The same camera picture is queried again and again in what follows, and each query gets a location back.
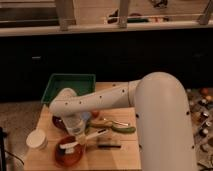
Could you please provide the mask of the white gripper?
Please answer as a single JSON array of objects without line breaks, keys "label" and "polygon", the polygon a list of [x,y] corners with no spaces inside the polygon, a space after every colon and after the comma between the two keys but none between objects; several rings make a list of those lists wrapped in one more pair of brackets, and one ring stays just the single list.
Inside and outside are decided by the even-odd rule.
[{"label": "white gripper", "polygon": [[70,135],[77,136],[85,132],[86,123],[80,115],[63,117],[62,120]]}]

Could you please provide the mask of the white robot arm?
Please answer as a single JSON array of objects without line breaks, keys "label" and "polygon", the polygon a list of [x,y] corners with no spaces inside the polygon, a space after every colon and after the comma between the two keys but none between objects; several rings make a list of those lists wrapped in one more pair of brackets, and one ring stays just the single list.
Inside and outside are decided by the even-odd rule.
[{"label": "white robot arm", "polygon": [[69,117],[126,107],[135,109],[142,171],[198,171],[187,94],[171,74],[153,72],[91,94],[58,96],[49,110]]}]

